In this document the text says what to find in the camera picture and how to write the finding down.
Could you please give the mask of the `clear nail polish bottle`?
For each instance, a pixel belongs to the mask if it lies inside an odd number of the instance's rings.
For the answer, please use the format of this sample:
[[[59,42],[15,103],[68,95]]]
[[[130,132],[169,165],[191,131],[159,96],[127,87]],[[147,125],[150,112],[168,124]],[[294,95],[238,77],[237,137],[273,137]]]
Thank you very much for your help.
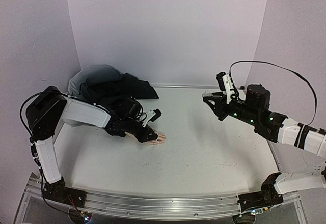
[[[208,91],[208,90],[205,90],[205,92],[202,94],[202,97],[211,97],[212,94]]]

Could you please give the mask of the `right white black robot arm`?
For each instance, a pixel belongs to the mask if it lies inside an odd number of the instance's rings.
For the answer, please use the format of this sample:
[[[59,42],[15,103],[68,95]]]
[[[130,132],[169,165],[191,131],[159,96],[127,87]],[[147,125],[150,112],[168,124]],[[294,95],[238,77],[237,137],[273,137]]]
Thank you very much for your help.
[[[269,111],[270,91],[262,85],[249,85],[244,101],[237,101],[231,96],[226,90],[204,92],[202,95],[203,102],[220,121],[231,116],[252,125],[254,132],[268,141],[294,146],[325,158],[325,130]],[[325,167],[316,166],[310,172],[277,173],[271,181],[271,188],[279,195],[298,190],[325,188]]]

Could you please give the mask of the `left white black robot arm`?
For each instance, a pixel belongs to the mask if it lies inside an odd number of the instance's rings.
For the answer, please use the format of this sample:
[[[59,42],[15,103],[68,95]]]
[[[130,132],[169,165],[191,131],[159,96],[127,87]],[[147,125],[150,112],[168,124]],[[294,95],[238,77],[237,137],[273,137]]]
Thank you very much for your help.
[[[83,101],[64,94],[55,86],[32,95],[20,108],[21,122],[30,135],[31,152],[41,176],[50,184],[48,192],[58,202],[69,197],[61,183],[54,143],[61,122],[81,123],[104,129],[109,135],[133,136],[140,143],[161,143],[165,137],[149,126],[161,116],[159,109],[145,112],[132,97],[115,99],[108,105]]]

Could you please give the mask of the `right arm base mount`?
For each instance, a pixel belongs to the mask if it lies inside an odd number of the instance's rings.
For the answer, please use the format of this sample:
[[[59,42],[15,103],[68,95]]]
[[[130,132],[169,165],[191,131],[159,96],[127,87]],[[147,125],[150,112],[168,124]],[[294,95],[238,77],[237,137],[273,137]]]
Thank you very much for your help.
[[[242,212],[259,209],[265,207],[272,207],[283,203],[283,196],[279,194],[274,184],[281,172],[269,175],[262,183],[260,191],[241,194],[238,196],[238,203]]]

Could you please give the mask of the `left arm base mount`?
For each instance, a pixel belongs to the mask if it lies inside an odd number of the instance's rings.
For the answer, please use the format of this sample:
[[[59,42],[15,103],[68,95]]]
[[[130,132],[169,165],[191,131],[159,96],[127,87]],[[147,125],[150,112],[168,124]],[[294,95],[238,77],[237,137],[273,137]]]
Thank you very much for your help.
[[[76,207],[84,206],[86,195],[83,190],[67,187],[63,177],[55,183],[46,182],[43,187],[45,199],[67,205],[74,204]]]

